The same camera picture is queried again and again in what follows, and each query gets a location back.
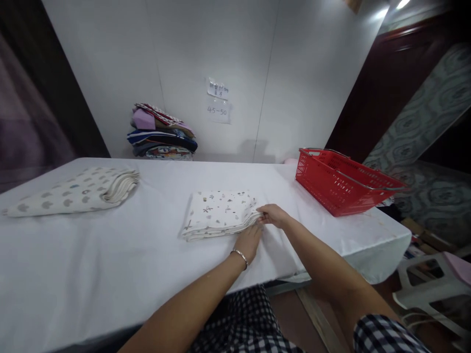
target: person's left hand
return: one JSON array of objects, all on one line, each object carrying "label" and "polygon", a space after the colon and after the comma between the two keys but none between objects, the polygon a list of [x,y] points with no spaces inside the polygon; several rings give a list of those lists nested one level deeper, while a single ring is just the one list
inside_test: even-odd
[{"label": "person's left hand", "polygon": [[244,230],[235,242],[234,248],[244,254],[249,265],[257,254],[257,247],[259,246],[261,236],[262,225],[253,225]]}]

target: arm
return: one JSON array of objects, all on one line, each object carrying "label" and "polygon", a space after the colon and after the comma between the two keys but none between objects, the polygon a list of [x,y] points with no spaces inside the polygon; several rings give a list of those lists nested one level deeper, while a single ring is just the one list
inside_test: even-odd
[{"label": "arm", "polygon": [[352,344],[353,328],[367,314],[382,314],[399,321],[384,299],[339,254],[315,237],[297,220],[274,204],[258,209],[264,213],[261,223],[272,223],[282,229],[314,286],[320,289],[336,314],[343,334]]},{"label": "arm", "polygon": [[[257,253],[261,235],[261,228],[252,226],[240,234],[234,245],[249,264]],[[244,269],[244,259],[232,252],[166,302],[119,352],[186,352]]]}]

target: pink cushion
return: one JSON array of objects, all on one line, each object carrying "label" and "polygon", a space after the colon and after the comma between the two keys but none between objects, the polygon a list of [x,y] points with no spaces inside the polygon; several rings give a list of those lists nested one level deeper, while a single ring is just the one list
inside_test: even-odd
[{"label": "pink cushion", "polygon": [[471,287],[471,263],[449,252],[443,252],[442,254],[456,277]]},{"label": "pink cushion", "polygon": [[296,158],[288,158],[283,162],[283,164],[298,164],[298,160]]}]

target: white wall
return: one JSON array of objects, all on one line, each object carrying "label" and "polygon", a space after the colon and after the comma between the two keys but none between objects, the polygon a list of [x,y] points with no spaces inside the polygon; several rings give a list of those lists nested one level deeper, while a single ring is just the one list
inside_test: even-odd
[{"label": "white wall", "polygon": [[[323,147],[388,6],[364,0],[43,0],[112,157],[130,157],[135,102],[196,132],[199,160],[280,162]],[[206,117],[205,77],[231,125]]]}]

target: checkered pants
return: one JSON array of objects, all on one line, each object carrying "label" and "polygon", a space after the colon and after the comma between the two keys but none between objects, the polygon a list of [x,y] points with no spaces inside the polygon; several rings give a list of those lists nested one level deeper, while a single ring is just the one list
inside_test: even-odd
[{"label": "checkered pants", "polygon": [[[383,315],[362,317],[353,332],[356,353],[430,353],[398,322]],[[283,337],[265,288],[227,296],[201,330],[190,352],[302,352]]]},{"label": "checkered pants", "polygon": [[223,314],[209,319],[190,352],[302,352],[282,336],[263,286],[236,292],[225,301]]}]

